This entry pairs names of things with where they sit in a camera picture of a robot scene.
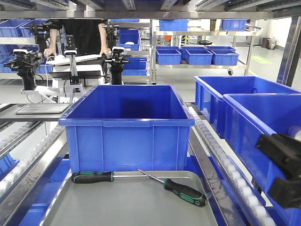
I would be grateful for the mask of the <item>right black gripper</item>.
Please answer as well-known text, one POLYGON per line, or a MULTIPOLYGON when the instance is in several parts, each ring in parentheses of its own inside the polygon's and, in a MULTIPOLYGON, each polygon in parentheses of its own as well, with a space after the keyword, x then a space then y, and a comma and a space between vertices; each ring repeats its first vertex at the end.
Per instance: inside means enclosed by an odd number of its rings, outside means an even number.
POLYGON ((268 195, 282 208, 301 208, 301 142, 285 134, 262 134, 256 147, 284 174, 275 176, 268 195))

